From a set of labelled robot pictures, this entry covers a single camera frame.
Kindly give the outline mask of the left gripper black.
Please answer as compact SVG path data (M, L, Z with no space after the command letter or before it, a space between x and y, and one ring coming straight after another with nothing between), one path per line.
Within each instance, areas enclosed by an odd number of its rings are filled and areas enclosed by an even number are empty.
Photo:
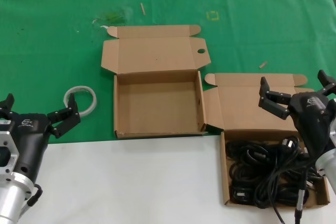
M19 157L14 172L36 181L38 172L47 148L50 134L60 138L80 123L78 106L74 94L69 96L68 107L59 111L45 114L28 113L18 114L12 112L14 96L9 93L1 101L0 117L10 120L8 126L1 125L1 131L9 131Z

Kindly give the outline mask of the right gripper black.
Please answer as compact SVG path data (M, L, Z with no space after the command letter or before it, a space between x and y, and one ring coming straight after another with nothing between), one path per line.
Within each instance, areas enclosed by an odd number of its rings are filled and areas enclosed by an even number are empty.
M330 94L336 94L335 79L319 70L322 88L318 92L290 94L271 91L265 77L260 80L258 106L285 120L289 114L310 156L321 156L330 142L330 124L335 106L328 105Z

